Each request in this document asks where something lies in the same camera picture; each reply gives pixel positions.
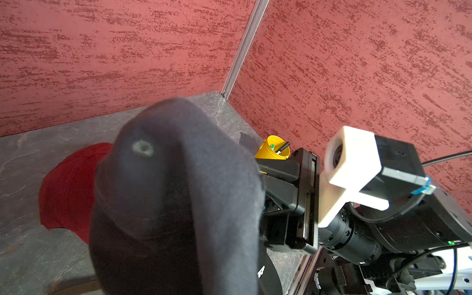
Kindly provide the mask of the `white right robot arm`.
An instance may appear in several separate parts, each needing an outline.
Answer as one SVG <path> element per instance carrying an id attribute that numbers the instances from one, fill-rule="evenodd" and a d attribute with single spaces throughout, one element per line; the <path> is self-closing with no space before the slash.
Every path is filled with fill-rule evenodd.
<path id="1" fill-rule="evenodd" d="M 425 172 L 417 151 L 408 143 L 381 145 L 382 170 L 363 187 L 368 196 L 392 201 L 385 213 L 344 205 L 327 227 L 320 226 L 321 176 L 317 156 L 299 149 L 286 160 L 259 159 L 267 176 L 261 238 L 267 248 L 282 253 L 314 254 L 324 247 L 342 264 L 342 275 L 331 280 L 337 294 L 367 287 L 347 282 L 373 279 L 390 291 L 411 289 L 420 272 L 413 259 L 436 260 L 432 250 L 456 249 L 472 239 L 472 223 L 443 190 L 428 194 L 415 180 Z"/>

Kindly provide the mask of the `dark red baseball cap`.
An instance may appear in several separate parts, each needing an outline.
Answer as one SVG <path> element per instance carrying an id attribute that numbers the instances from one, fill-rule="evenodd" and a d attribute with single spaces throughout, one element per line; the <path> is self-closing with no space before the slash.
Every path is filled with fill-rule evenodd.
<path id="1" fill-rule="evenodd" d="M 95 203 L 95 170 L 112 146 L 110 143 L 98 143 L 82 148 L 45 176 L 38 195 L 42 226 L 47 230 L 67 229 L 84 243 L 89 243 Z"/>

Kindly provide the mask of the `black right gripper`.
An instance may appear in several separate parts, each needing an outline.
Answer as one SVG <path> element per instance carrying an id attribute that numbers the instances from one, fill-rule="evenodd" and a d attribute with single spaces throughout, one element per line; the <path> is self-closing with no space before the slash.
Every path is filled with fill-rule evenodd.
<path id="1" fill-rule="evenodd" d="M 274 252 L 318 250 L 318 157 L 302 148 L 286 160 L 258 159 L 265 181 L 259 237 Z"/>

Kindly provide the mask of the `grey baseball cap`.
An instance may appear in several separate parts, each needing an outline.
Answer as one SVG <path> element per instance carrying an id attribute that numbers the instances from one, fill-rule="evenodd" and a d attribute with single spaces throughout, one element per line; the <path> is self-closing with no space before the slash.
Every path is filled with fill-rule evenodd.
<path id="1" fill-rule="evenodd" d="M 89 250 L 107 295 L 255 295 L 265 184 L 193 102 L 120 131 L 97 166 Z"/>

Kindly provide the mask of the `brown baseball cap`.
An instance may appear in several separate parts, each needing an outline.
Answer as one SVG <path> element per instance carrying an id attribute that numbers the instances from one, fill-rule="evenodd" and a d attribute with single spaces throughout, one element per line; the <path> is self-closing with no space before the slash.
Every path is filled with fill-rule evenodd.
<path id="1" fill-rule="evenodd" d="M 67 288 L 49 292 L 48 295 L 85 295 L 86 293 L 101 290 L 98 280 L 91 280 Z"/>

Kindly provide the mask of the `black baseball cap letter R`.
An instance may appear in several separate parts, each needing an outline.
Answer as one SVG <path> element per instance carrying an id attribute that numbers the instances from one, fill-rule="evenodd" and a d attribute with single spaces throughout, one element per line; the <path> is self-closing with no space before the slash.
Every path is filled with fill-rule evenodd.
<path id="1" fill-rule="evenodd" d="M 279 275 L 263 241 L 259 241 L 257 277 L 258 295 L 283 295 Z"/>

